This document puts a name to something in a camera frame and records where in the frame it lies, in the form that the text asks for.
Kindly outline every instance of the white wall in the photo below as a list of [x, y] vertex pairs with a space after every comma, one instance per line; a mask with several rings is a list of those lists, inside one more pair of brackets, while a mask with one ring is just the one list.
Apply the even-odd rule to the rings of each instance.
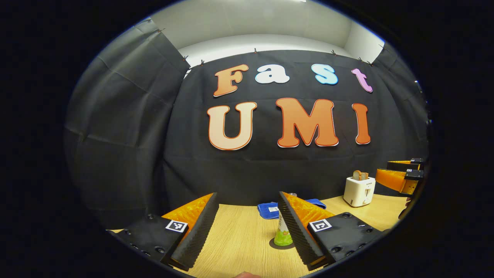
[[237, 54], [254, 52], [254, 48], [257, 51], [312, 50], [327, 53], [334, 50], [338, 55], [355, 58], [346, 50], [327, 43], [302, 37], [271, 34], [224, 37], [186, 46], [178, 51], [182, 56], [189, 56], [187, 62], [193, 67], [200, 65], [201, 59], [209, 62]]
[[352, 21], [350, 34], [345, 45], [347, 52], [356, 59], [360, 57], [364, 62], [369, 61], [372, 63], [381, 53], [382, 48], [379, 45], [384, 46], [384, 41], [381, 38], [357, 22]]

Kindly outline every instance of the wooden table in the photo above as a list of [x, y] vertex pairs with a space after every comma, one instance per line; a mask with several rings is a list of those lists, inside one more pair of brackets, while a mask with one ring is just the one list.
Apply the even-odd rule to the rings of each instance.
[[[360, 208], [348, 205], [343, 196], [321, 200], [334, 214], [349, 212], [383, 231], [398, 222], [406, 197], [374, 195]], [[266, 220], [256, 206], [219, 205], [216, 218], [193, 268], [187, 273], [198, 278], [232, 278], [247, 271], [262, 278], [298, 278], [308, 271], [295, 248], [274, 249], [278, 219]]]

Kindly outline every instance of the black fabric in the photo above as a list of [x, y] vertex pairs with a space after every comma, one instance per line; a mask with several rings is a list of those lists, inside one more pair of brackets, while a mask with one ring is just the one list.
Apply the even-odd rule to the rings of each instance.
[[[329, 53], [303, 50], [275, 50], [235, 55], [194, 67], [175, 101], [165, 140], [165, 191], [171, 208], [211, 192], [219, 202], [257, 205], [276, 200], [278, 191], [295, 192], [303, 199], [326, 199], [343, 195], [345, 179], [354, 170], [375, 177], [377, 168], [390, 160], [410, 160], [427, 155], [425, 103], [409, 71], [396, 55], [382, 52], [373, 66], [359, 60]], [[335, 69], [338, 83], [323, 85], [315, 79], [312, 64], [328, 64]], [[234, 93], [213, 97], [216, 72], [246, 64], [243, 79]], [[257, 68], [278, 64], [290, 80], [284, 84], [260, 84]], [[360, 69], [373, 88], [366, 92], [350, 71]], [[333, 101], [333, 121], [339, 144], [319, 147], [302, 142], [295, 148], [280, 148], [282, 112], [276, 100], [293, 97], [307, 113], [315, 100]], [[228, 105], [225, 135], [235, 137], [240, 128], [235, 105], [254, 101], [253, 132], [242, 149], [224, 151], [208, 140], [206, 111]], [[355, 143], [357, 119], [353, 103], [362, 103], [367, 113], [371, 142]], [[377, 184], [376, 194], [397, 195]]]
[[107, 45], [81, 76], [65, 152], [82, 199], [107, 229], [166, 204], [161, 167], [173, 102], [189, 64], [148, 18]]

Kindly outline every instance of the blue towel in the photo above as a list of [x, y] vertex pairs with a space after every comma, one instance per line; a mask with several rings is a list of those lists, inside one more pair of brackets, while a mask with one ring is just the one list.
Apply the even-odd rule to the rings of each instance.
[[[320, 206], [323, 209], [326, 209], [326, 205], [323, 204], [318, 199], [308, 199], [306, 201], [311, 203], [311, 204], [315, 204], [317, 206]], [[279, 215], [280, 215], [279, 209], [278, 209], [278, 203], [275, 203], [275, 202], [259, 204], [259, 205], [257, 205], [257, 210], [259, 211], [259, 214], [261, 215], [261, 217], [264, 219], [278, 219]]]

